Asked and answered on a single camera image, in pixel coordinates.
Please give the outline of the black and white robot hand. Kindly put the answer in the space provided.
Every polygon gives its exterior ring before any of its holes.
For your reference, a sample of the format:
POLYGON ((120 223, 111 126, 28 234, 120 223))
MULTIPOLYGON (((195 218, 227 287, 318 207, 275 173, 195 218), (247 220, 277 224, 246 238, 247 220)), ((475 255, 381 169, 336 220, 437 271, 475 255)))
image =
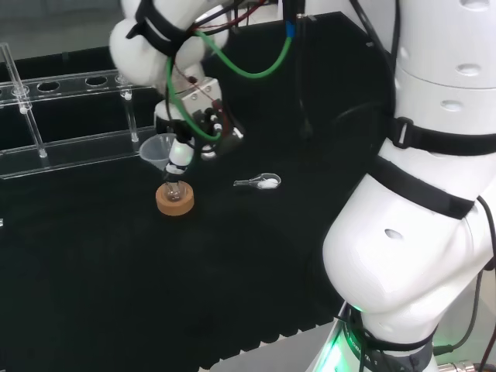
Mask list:
POLYGON ((154 127, 173 139, 162 170, 165 181, 178 181, 198 160, 210 161, 243 143, 245 129, 222 100, 219 81, 204 78, 180 91, 176 102, 166 98, 156 105, 154 127))

